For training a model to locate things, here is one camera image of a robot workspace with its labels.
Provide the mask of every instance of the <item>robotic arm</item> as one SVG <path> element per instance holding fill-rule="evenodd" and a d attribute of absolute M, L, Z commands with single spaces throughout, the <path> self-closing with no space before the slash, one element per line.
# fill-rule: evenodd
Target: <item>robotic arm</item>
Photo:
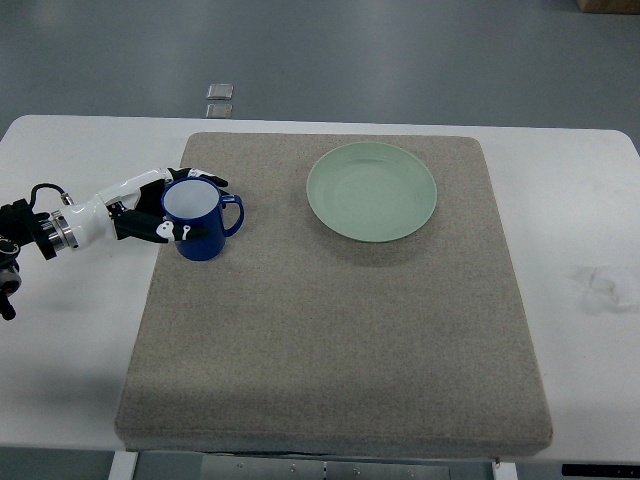
<path fill-rule="evenodd" d="M 228 183 L 210 173 L 193 168 L 157 168 L 108 187 L 87 202 L 74 204 L 57 185 L 40 184 L 25 199 L 0 207 L 0 314 L 5 320 L 16 312 L 8 298 L 20 287 L 20 248 L 35 242 L 46 260 L 56 252 L 80 250 L 98 238 L 136 237 L 154 243 L 189 240 L 207 235 L 203 228 L 189 228 L 164 219 L 160 197 L 165 187 L 180 178 L 204 177 L 218 187 Z M 36 194 L 41 188 L 58 190 L 64 207 L 52 213 L 34 213 Z"/>

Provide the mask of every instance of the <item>beige felt mat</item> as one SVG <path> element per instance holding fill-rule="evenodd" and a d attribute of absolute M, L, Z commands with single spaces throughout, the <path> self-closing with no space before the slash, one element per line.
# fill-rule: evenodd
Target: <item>beige felt mat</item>
<path fill-rule="evenodd" d="M 435 177 L 434 215 L 401 240 L 342 237 L 307 202 L 314 162 L 367 139 Z M 127 448 L 494 458 L 550 443 L 476 140 L 201 133 L 182 165 L 229 180 L 245 224 L 210 262 L 161 248 L 116 421 Z"/>

